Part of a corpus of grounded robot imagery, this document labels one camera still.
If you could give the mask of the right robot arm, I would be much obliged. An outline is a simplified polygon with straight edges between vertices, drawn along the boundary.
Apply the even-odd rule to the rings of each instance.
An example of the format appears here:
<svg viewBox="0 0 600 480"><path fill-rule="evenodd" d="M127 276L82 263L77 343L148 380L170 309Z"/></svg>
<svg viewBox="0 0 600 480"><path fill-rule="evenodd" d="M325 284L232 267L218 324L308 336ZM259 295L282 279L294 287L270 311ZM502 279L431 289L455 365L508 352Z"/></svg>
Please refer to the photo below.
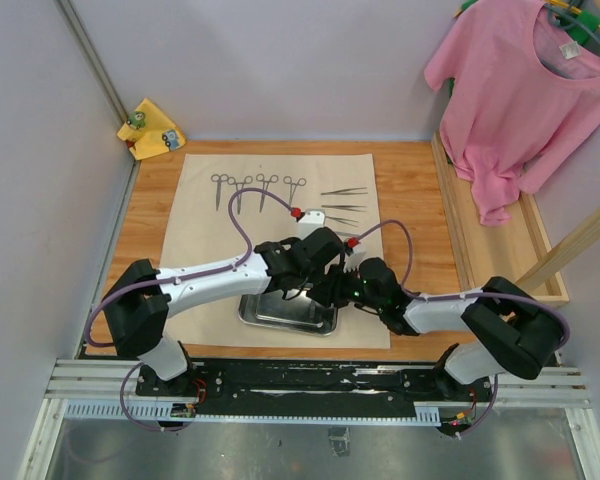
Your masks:
<svg viewBox="0 0 600 480"><path fill-rule="evenodd" d="M481 288L447 295L413 293L379 258L363 261L356 271L333 265L308 297L323 306L354 304L369 310L397 335L467 331L476 341L450 348L433 375L435 392L454 400L479 378L509 373L534 380L546 362L569 339L566 319L503 277Z"/></svg>

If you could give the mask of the steel surgical forceps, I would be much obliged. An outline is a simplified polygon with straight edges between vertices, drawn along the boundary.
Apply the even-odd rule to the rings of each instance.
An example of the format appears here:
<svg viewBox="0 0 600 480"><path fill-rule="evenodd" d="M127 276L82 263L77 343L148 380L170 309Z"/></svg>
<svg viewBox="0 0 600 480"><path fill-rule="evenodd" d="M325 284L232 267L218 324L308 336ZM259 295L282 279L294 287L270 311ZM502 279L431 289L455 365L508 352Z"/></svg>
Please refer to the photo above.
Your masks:
<svg viewBox="0 0 600 480"><path fill-rule="evenodd" d="M357 196L367 194L368 189L366 187L337 189L320 193L321 196Z"/></svg>

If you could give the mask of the steel hemostat clamp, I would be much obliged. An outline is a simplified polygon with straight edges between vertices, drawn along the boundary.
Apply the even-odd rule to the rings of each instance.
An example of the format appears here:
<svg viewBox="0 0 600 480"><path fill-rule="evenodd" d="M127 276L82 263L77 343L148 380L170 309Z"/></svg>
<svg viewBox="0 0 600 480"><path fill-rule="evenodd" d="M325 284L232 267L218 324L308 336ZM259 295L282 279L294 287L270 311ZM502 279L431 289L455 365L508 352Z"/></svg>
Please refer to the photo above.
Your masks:
<svg viewBox="0 0 600 480"><path fill-rule="evenodd" d="M264 173L258 173L256 175L256 181L260 183L262 192L260 193L259 212L263 211L265 199L267 197L266 192L269 191L272 184L279 181L277 174L265 175Z"/></svg>

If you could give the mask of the long steel hemostat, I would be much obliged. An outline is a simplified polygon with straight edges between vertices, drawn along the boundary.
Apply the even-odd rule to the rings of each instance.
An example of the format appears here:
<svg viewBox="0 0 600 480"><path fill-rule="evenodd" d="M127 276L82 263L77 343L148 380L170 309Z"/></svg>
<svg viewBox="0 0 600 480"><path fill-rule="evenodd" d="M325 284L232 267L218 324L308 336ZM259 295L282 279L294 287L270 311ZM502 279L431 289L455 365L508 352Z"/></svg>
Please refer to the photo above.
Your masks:
<svg viewBox="0 0 600 480"><path fill-rule="evenodd" d="M283 177L283 184L288 187L288 205L292 206L297 189L304 187L307 184L307 180L304 177L294 179L287 175Z"/></svg>

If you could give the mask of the steel surgical scissors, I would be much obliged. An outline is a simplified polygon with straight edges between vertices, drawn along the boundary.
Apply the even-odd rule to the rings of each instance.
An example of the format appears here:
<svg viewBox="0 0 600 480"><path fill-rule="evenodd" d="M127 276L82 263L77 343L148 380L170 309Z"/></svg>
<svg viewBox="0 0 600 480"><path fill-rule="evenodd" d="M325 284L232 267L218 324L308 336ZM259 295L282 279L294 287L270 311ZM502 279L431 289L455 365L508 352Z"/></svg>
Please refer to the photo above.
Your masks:
<svg viewBox="0 0 600 480"><path fill-rule="evenodd" d="M217 174L211 175L210 180L215 185L215 210L218 211L221 204L222 188L225 184L229 184L232 178L228 174Z"/></svg>

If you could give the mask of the beige cloth wrap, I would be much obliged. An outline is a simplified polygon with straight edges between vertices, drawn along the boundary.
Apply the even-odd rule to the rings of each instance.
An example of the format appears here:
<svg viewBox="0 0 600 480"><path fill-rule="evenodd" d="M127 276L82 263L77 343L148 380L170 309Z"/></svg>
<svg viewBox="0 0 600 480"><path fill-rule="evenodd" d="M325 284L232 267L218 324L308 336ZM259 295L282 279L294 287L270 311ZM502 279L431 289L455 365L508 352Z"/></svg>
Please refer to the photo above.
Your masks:
<svg viewBox="0 0 600 480"><path fill-rule="evenodd" d="M241 213L237 213L235 188L225 184L221 204L215 210L212 174L228 174L253 183L241 190ZM266 197L259 212L260 183L256 175L277 174L279 181L269 191L288 203L284 176L304 177L294 207L303 210L322 204L364 205L365 212L324 209L326 215L359 221L357 226L326 219L334 231L361 234L379 223L379 208L373 157L362 155L189 155L185 158L162 246L160 264L166 268L192 267L241 256L246 243L233 226L228 212L236 217L254 244L276 241L296 233L289 212ZM321 196L321 192L366 187L367 195ZM348 306L338 312L337 327L318 336L280 329L251 326L238 316L239 298L233 297L189 309L169 319L167 333L184 344L264 348L370 348L390 346L388 329L374 316Z"/></svg>

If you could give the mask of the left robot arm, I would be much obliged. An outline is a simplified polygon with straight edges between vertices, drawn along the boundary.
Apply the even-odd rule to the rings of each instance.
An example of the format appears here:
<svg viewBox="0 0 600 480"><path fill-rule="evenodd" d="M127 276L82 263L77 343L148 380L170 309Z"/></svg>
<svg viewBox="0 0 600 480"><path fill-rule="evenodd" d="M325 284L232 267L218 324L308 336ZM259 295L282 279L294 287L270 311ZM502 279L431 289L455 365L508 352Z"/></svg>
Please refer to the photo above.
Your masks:
<svg viewBox="0 0 600 480"><path fill-rule="evenodd" d="M320 227L304 239L263 242L246 258L224 262L157 269L137 260L103 300L116 353L141 360L170 394L183 395L193 386L194 371L184 348L164 332L168 319L226 298L298 289L321 276L342 249L337 234Z"/></svg>

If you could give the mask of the stainless steel tray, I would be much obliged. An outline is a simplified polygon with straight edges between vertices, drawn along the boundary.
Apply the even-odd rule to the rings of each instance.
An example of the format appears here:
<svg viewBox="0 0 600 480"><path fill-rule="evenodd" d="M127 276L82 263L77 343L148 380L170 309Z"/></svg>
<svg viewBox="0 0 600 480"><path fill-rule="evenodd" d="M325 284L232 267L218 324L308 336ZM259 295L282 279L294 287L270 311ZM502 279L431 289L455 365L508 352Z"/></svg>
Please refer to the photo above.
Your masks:
<svg viewBox="0 0 600 480"><path fill-rule="evenodd" d="M238 316L247 325L326 336L337 327L338 311L300 293L285 300L281 292L243 295Z"/></svg>

